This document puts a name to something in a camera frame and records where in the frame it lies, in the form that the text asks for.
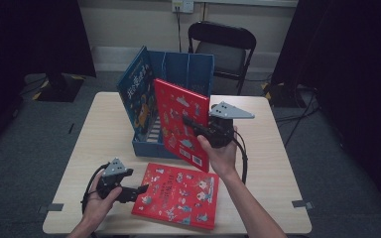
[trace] wooden tabletop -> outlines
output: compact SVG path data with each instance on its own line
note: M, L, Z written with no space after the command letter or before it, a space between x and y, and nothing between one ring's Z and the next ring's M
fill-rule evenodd
M255 114L255 119L234 120L249 158L246 185L284 232L309 233L312 225L306 209L292 204L302 197L268 101L263 97L219 95L212 95L210 100L211 103L225 101ZM43 225L46 233L67 234L73 229L82 216L80 201L89 179L95 170L115 157L134 170L131 177L122 181L124 186L138 187L149 162L193 169L182 160L136 157L132 138L132 126L119 94L97 93L53 201L62 203L63 210L49 211ZM236 168L241 173L241 154L237 151ZM133 205L133 202L115 202L97 234L246 234L222 182L212 231L132 215Z

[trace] electrical outlet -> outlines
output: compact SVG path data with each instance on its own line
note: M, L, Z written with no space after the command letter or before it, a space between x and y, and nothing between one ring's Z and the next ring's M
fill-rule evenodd
M182 12L184 8L183 0L172 0L172 12Z
M184 0L183 12L184 13L193 13L193 1Z
M172 0L172 12L193 13L193 0Z

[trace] controller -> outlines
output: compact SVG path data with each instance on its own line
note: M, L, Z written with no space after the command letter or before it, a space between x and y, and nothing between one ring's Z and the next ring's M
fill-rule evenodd
M134 170L126 169L118 158L115 158L104 170L103 175L97 184L97 192L101 198L106 198L112 189L120 186L120 182L125 177L132 176ZM122 186L122 192L116 198L121 203L128 201L135 202L139 194L147 192L148 185L142 185L138 188Z
M209 141L212 148L225 147L234 138L233 119L254 118L255 115L235 106L220 102L212 105L209 111L208 127L194 122L188 116L183 116L184 124L193 129L195 136L202 135Z

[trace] open box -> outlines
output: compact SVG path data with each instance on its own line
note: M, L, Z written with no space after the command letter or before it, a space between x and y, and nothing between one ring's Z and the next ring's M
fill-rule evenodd
M148 51L148 53L155 78L163 79L207 97L210 96L214 71L213 56L152 51ZM160 120L156 120L150 126L146 141L138 140L137 134L135 134L132 145L135 155L139 157L177 158L164 147Z

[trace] person's left hand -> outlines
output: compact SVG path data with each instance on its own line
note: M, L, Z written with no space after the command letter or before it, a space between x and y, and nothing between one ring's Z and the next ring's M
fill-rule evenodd
M102 172L94 178L82 219L68 237L87 237L95 231L104 220L109 210L113 207L113 203L119 196L120 192L122 192L122 187L118 186L111 190L106 198L102 199L96 191L101 175Z

